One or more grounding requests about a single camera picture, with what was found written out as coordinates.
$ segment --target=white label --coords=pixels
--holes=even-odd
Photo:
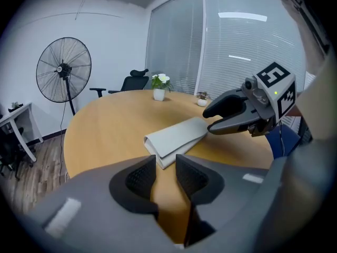
[[[60,238],[80,208],[78,200],[68,198],[44,230],[55,239]]]
[[[253,183],[262,183],[263,182],[263,178],[262,177],[255,176],[255,175],[249,174],[249,173],[246,173],[242,177],[242,179],[247,180],[249,182],[253,182]]]
[[[184,244],[174,244],[177,249],[185,249]]]

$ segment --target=robotic arm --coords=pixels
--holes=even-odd
[[[248,130],[252,137],[271,131],[295,105],[296,79],[293,73],[273,62],[246,78],[238,89],[216,98],[203,112],[205,118],[220,115],[208,126],[216,135]]]

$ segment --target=white wall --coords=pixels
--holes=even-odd
[[[133,0],[144,4],[144,0]],[[88,48],[91,76],[74,99],[78,111],[97,99],[90,87],[119,90],[130,70],[143,70],[147,27],[145,9],[119,0],[27,0],[9,23],[0,41],[0,109],[5,114],[11,102],[33,103],[33,114],[43,136],[60,130],[64,104],[46,99],[36,84],[40,55],[54,40],[74,37]],[[62,129],[72,118],[67,103]],[[25,139],[36,139],[29,119],[22,115]]]

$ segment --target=black office chair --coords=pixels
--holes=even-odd
[[[146,72],[148,72],[148,69],[143,71],[131,70],[131,76],[125,78],[122,89],[120,91],[109,90],[108,93],[114,94],[122,91],[144,89],[148,82],[148,76],[144,76]],[[89,90],[96,91],[99,98],[102,97],[102,91],[106,91],[105,88],[89,88]]]
[[[23,133],[23,128],[19,128],[20,134]],[[0,174],[4,176],[2,169],[4,166],[7,166],[10,171],[13,171],[11,165],[15,169],[15,178],[17,181],[20,181],[20,178],[17,176],[20,163],[25,156],[25,151],[20,148],[19,141],[15,136],[15,133],[6,134],[2,129],[0,129],[0,155],[1,155],[1,166]]]

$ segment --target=white flower pot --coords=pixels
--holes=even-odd
[[[165,98],[164,89],[153,89],[153,98],[154,100],[163,101]]]
[[[206,99],[198,99],[198,105],[200,107],[205,107],[207,104],[207,100]]]

